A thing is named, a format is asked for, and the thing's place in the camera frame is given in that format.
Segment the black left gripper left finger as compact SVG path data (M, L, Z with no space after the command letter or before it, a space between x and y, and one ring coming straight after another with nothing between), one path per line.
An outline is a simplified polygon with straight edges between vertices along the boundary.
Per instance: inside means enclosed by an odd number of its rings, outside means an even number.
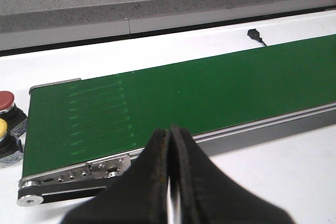
M167 130L155 130L127 171L62 223L167 223L169 141Z

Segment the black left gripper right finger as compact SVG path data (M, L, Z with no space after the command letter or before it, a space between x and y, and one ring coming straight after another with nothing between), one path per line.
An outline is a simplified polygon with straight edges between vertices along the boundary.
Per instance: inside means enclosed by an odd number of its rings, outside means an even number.
M170 177L181 223L293 223L283 209L223 173L186 128L172 126Z

